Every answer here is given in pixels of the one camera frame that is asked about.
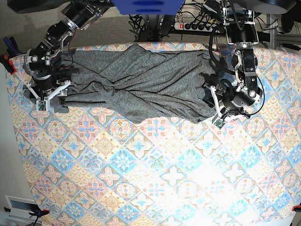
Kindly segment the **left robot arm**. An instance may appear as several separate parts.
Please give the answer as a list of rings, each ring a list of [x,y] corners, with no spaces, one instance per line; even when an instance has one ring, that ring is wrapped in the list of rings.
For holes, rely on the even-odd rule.
[[[256,74],[258,61],[252,48],[259,42],[254,12],[231,0],[221,0],[219,15],[219,22],[213,27],[209,39],[209,56],[215,66],[235,77],[236,84],[232,85],[227,79],[215,81],[210,78],[204,87],[210,91],[210,103],[216,110],[212,124],[221,129],[227,122],[240,116],[250,119],[252,113],[248,113],[245,107],[264,104],[265,94],[263,84]],[[227,43],[235,48],[231,58],[233,70],[223,66],[213,54],[213,37],[216,32],[224,32]]]

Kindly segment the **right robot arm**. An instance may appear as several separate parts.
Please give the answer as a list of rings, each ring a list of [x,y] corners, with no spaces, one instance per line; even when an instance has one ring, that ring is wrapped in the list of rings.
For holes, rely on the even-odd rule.
[[[60,52],[70,43],[77,30],[83,30],[96,21],[114,4],[110,0],[73,0],[62,13],[64,19],[52,25],[41,43],[24,55],[24,70],[31,82],[24,85],[29,97],[35,99],[36,110],[49,111],[54,97],[63,99],[74,71],[72,64],[62,64]]]

